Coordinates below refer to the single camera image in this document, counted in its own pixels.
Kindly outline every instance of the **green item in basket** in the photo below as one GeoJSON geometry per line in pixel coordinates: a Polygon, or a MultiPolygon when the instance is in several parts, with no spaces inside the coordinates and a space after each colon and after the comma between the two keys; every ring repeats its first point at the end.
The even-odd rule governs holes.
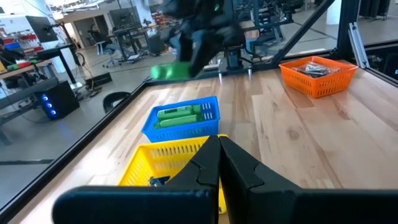
{"type": "Polygon", "coordinates": [[[193,105],[193,106],[188,105],[188,106],[180,106],[178,108],[160,110],[157,112],[157,119],[159,119],[159,121],[163,121],[166,119],[180,118],[183,116],[194,115],[194,114],[201,115],[200,105],[193,105]]]}
{"type": "Polygon", "coordinates": [[[188,115],[188,116],[183,116],[183,117],[179,117],[179,118],[166,119],[164,121],[155,123],[154,129],[167,128],[167,127],[183,125],[183,124],[190,124],[190,123],[195,123],[195,122],[199,122],[199,121],[201,121],[200,115],[197,115],[197,114],[188,115]]]}

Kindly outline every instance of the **metal frame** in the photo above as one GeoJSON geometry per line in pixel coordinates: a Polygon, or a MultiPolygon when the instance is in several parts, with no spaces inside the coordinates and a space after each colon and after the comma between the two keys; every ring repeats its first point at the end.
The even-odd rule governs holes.
{"type": "Polygon", "coordinates": [[[355,61],[359,68],[370,68],[368,57],[363,47],[361,34],[356,22],[349,24],[349,40],[354,51],[355,61]]]}
{"type": "MultiPolygon", "coordinates": [[[[302,55],[294,55],[285,57],[285,55],[292,49],[292,47],[300,40],[300,38],[311,28],[315,21],[328,9],[334,0],[325,0],[314,14],[307,20],[307,22],[297,31],[297,33],[287,42],[285,47],[275,55],[275,57],[266,63],[255,63],[252,66],[252,71],[268,70],[278,68],[278,64],[295,60],[302,57],[318,55],[322,57],[332,58],[335,60],[349,60],[352,58],[353,52],[348,36],[348,24],[356,22],[359,11],[360,0],[342,0],[340,29],[338,36],[338,43],[336,49],[330,51],[322,51],[317,53],[309,53],[302,55]]],[[[225,76],[240,75],[246,73],[247,70],[237,70],[228,72],[225,76]]],[[[218,77],[218,71],[209,71],[197,79],[218,77]]],[[[110,123],[117,115],[125,109],[146,87],[154,85],[166,85],[176,82],[169,81],[155,81],[147,79],[138,88],[136,88],[129,98],[121,102],[115,109],[105,115],[105,117],[91,128],[82,138],[78,140],[71,148],[63,153],[58,159],[54,160],[49,167],[43,171],[33,182],[31,182],[19,195],[14,197],[5,207],[0,209],[0,223],[7,223],[14,217],[22,208],[24,208],[30,200],[32,200],[58,173],[71,162],[94,138],[102,132],[102,130],[110,123]]]]}
{"type": "Polygon", "coordinates": [[[384,54],[387,51],[398,52],[398,44],[387,44],[376,47],[365,47],[365,52],[368,55],[384,54]]]}

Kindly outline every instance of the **desk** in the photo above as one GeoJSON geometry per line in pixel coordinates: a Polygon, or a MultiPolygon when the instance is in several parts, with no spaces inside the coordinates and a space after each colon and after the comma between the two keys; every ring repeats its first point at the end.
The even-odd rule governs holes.
{"type": "MultiPolygon", "coordinates": [[[[59,195],[115,185],[152,107],[218,96],[220,133],[305,188],[398,188],[398,88],[358,69],[348,91],[317,100],[286,87],[279,70],[146,88],[11,223],[50,224],[59,195]]],[[[219,223],[228,223],[221,215],[219,223]]]]}
{"type": "MultiPolygon", "coordinates": [[[[41,62],[37,63],[36,66],[37,67],[44,67],[44,66],[49,65],[49,64],[51,64],[51,60],[44,60],[44,61],[41,61],[41,62]]],[[[13,71],[3,72],[3,73],[0,73],[0,79],[12,77],[14,75],[20,75],[21,73],[28,72],[28,71],[31,71],[33,69],[35,69],[34,65],[29,65],[29,66],[26,66],[26,67],[23,67],[23,68],[18,68],[18,69],[13,70],[13,71]]]]}
{"type": "Polygon", "coordinates": [[[145,41],[147,42],[147,45],[149,46],[147,29],[139,29],[137,27],[128,27],[128,28],[119,29],[119,30],[116,30],[113,32],[113,34],[116,37],[117,42],[119,44],[120,52],[123,57],[123,62],[128,61],[128,57],[127,57],[126,53],[124,53],[122,36],[127,35],[130,38],[131,44],[133,45],[134,43],[132,41],[132,38],[143,35],[145,37],[145,41]]]}
{"type": "Polygon", "coordinates": [[[77,61],[76,64],[78,66],[80,66],[80,63],[78,62],[78,59],[77,59],[77,56],[75,54],[75,51],[73,49],[73,45],[72,44],[65,44],[65,45],[61,45],[59,47],[54,47],[52,49],[41,50],[41,51],[37,52],[37,55],[38,55],[38,57],[40,59],[43,59],[43,60],[47,60],[47,59],[55,58],[55,57],[60,57],[62,65],[65,67],[65,71],[66,71],[70,81],[72,82],[72,84],[76,84],[75,77],[73,76],[72,71],[70,70],[67,61],[65,60],[65,57],[63,56],[63,54],[61,52],[61,50],[65,49],[65,48],[69,48],[70,49],[75,62],[77,61]]]}
{"type": "MultiPolygon", "coordinates": [[[[44,72],[49,74],[49,76],[50,76],[49,79],[44,80],[42,82],[38,82],[35,85],[29,86],[25,89],[22,89],[21,91],[17,91],[16,93],[8,95],[6,98],[0,99],[0,109],[10,106],[11,103],[17,103],[21,100],[24,100],[24,99],[28,98],[30,95],[33,95],[37,91],[46,90],[55,85],[58,85],[58,79],[56,78],[54,71],[52,70],[50,65],[51,65],[51,60],[44,60],[44,61],[37,63],[36,67],[38,67],[39,69],[44,69],[44,72]]],[[[34,68],[35,67],[33,65],[29,65],[24,68],[19,68],[17,70],[13,70],[10,72],[4,72],[4,73],[0,74],[0,79],[12,77],[15,75],[20,75],[24,72],[33,70],[34,68]]],[[[6,118],[0,117],[0,126],[16,117],[28,112],[33,107],[34,106],[32,106],[31,108],[25,108],[24,110],[21,110],[19,113],[12,114],[6,118]]],[[[8,140],[7,136],[1,130],[0,130],[0,144],[6,145],[6,146],[11,144],[10,140],[8,140]]]]}

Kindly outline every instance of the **plastic basket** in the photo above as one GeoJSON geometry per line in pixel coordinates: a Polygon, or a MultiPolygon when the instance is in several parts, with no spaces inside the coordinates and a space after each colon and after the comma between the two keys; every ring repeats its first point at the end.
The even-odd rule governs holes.
{"type": "Polygon", "coordinates": [[[312,98],[330,95],[339,91],[346,90],[354,77],[357,66],[336,62],[321,57],[306,57],[292,62],[279,65],[282,70],[282,78],[286,85],[307,94],[312,98]],[[294,67],[300,67],[307,62],[315,62],[326,67],[340,68],[336,73],[325,75],[320,78],[312,78],[295,71],[294,67]]]}
{"type": "MultiPolygon", "coordinates": [[[[173,178],[197,153],[209,136],[175,141],[141,144],[130,158],[119,186],[148,186],[151,177],[173,178]]],[[[226,204],[220,183],[218,194],[219,213],[225,213],[226,204]]]]}
{"type": "Polygon", "coordinates": [[[209,96],[205,98],[154,107],[150,112],[144,127],[142,128],[142,133],[144,133],[151,142],[211,136],[218,134],[219,120],[220,111],[218,109],[217,97],[209,96]],[[158,111],[188,105],[201,105],[203,121],[172,126],[168,128],[154,129],[154,124],[159,121],[157,119],[158,111]]]}

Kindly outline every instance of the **green object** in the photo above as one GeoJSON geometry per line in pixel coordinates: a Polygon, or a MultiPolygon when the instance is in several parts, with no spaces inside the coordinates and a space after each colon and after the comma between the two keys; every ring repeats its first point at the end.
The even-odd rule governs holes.
{"type": "Polygon", "coordinates": [[[15,69],[18,69],[18,65],[17,65],[17,64],[8,65],[8,66],[7,66],[7,70],[15,70],[15,69]]]}
{"type": "Polygon", "coordinates": [[[157,112],[157,118],[159,121],[163,121],[166,119],[174,119],[182,116],[188,116],[193,114],[201,115],[200,105],[188,105],[188,106],[180,106],[178,108],[160,110],[157,112]]]}
{"type": "Polygon", "coordinates": [[[150,72],[154,80],[187,80],[191,76],[190,62],[173,62],[166,65],[155,65],[150,72]]]}
{"type": "Polygon", "coordinates": [[[171,127],[171,126],[195,123],[195,122],[201,121],[200,118],[201,118],[200,115],[194,114],[194,115],[188,115],[188,116],[183,116],[183,117],[179,117],[179,118],[167,119],[167,120],[155,123],[154,129],[167,128],[167,127],[171,127]]]}
{"type": "Polygon", "coordinates": [[[201,107],[200,105],[193,105],[192,106],[193,113],[201,116],[201,107]]]}

